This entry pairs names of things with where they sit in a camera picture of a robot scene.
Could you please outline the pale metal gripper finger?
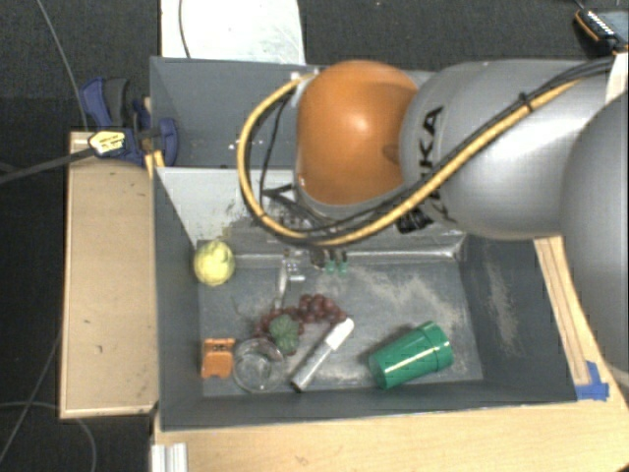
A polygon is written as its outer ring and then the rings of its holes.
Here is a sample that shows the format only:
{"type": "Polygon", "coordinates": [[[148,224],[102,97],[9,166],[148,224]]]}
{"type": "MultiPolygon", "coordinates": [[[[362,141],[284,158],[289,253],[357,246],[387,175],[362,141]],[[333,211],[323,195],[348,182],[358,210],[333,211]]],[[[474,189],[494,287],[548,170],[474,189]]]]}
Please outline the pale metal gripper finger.
{"type": "Polygon", "coordinates": [[[278,270],[276,279],[276,308],[296,306],[303,294],[306,276],[299,263],[285,258],[278,270]]]}

